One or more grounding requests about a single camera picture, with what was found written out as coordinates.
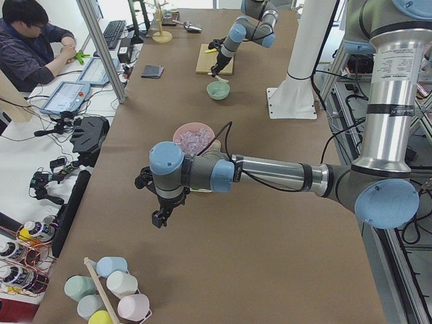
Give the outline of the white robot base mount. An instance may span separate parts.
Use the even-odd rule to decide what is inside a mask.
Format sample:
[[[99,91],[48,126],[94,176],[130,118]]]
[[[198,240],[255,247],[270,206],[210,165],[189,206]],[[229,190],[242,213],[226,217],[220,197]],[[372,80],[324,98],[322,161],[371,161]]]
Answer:
[[[271,119],[317,118],[311,77],[338,6],[337,0],[304,2],[286,79],[277,88],[267,89]]]

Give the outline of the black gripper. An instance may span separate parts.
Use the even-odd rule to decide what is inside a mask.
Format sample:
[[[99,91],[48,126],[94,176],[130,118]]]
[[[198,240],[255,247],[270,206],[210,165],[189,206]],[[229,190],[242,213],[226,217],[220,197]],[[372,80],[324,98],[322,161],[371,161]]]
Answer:
[[[217,55],[217,62],[214,66],[211,67],[211,73],[216,75],[219,75],[221,70],[223,70],[231,61],[233,57],[232,52],[224,53],[223,51],[220,51]]]

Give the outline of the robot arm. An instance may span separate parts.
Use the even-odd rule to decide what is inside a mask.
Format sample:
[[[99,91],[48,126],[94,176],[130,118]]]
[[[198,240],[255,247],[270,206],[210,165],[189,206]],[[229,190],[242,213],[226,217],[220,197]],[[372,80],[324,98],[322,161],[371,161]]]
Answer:
[[[149,147],[142,176],[157,197],[151,221],[163,227],[176,207],[210,192],[245,196],[258,184],[272,194],[290,198],[326,198],[380,229],[411,220],[420,197],[410,182],[405,152],[414,117],[416,84],[426,46],[431,42],[430,1],[349,1],[342,46],[373,51],[374,68],[368,94],[360,155],[347,166],[331,153],[320,158],[330,136],[326,112],[313,103],[311,77],[333,20],[335,1],[307,1],[293,32],[284,15],[269,17],[269,3],[244,1],[240,13],[211,16],[211,32],[225,44],[259,44],[274,34],[270,58],[250,67],[246,97],[228,103],[210,101],[205,92],[195,99],[182,90],[187,103],[183,123],[199,119],[222,129],[220,145],[188,155],[171,131],[165,141]],[[204,104],[210,103],[210,116]]]
[[[243,42],[270,48],[275,41],[275,25],[279,19],[276,6],[270,1],[243,1],[242,16],[236,18],[227,36],[214,38],[208,49],[216,49],[217,61],[209,74],[216,77],[230,63]]]

